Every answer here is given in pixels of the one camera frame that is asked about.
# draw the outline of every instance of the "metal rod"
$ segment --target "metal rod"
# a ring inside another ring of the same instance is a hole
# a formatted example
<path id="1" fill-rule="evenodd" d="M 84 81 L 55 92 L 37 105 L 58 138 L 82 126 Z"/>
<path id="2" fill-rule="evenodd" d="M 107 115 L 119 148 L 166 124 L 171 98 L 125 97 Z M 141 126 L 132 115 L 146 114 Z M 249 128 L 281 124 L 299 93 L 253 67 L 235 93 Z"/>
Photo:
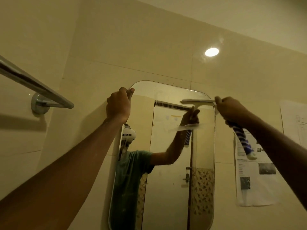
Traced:
<path id="1" fill-rule="evenodd" d="M 72 109 L 74 104 L 0 55 L 0 73 L 41 96 L 37 105 Z"/>

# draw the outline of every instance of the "shirt sleeve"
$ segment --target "shirt sleeve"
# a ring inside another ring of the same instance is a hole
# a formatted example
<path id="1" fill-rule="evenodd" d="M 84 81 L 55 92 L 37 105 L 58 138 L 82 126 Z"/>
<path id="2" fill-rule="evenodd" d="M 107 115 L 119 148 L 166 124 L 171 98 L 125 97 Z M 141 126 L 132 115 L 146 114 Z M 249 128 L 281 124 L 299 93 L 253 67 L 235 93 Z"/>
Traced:
<path id="1" fill-rule="evenodd" d="M 144 174 L 144 173 L 150 174 L 152 172 L 153 168 L 154 168 L 154 165 L 150 164 L 152 152 L 136 151 L 135 153 L 136 153 L 135 162 L 139 166 L 140 172 L 142 174 Z"/>

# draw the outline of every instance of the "white paper sheet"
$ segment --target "white paper sheet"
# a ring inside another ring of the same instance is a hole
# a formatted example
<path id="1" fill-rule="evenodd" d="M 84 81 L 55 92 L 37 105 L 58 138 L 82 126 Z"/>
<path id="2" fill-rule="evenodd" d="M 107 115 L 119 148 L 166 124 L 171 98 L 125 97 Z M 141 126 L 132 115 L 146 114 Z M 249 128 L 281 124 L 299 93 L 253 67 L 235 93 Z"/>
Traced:
<path id="1" fill-rule="evenodd" d="M 236 138 L 236 188 L 237 202 L 240 206 L 264 206 L 278 202 L 279 190 L 276 178 L 277 170 L 266 152 L 256 139 L 247 131 L 245 135 L 257 155 L 257 160 L 250 161 Z"/>
<path id="2" fill-rule="evenodd" d="M 307 148 L 307 105 L 283 100 L 280 111 L 284 134 Z"/>

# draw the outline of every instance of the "door handle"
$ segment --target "door handle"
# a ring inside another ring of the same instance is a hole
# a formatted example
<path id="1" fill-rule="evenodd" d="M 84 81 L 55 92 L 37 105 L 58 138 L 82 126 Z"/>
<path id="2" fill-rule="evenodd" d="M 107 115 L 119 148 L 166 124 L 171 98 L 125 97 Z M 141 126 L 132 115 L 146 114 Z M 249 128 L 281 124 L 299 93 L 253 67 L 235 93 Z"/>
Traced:
<path id="1" fill-rule="evenodd" d="M 185 180 L 185 182 L 189 182 L 190 181 L 190 175 L 185 174 L 185 178 L 183 178 L 182 180 Z"/>

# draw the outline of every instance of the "ceiling light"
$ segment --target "ceiling light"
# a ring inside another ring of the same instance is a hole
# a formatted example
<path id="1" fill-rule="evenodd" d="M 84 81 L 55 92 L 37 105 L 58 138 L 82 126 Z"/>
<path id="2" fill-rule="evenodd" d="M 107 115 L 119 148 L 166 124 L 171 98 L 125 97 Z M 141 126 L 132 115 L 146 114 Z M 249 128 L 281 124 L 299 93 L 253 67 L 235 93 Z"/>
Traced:
<path id="1" fill-rule="evenodd" d="M 209 48 L 206 52 L 205 52 L 205 55 L 206 56 L 209 56 L 209 57 L 212 57 L 212 56 L 215 56 L 219 53 L 219 50 L 215 47 L 212 47 L 212 48 Z"/>

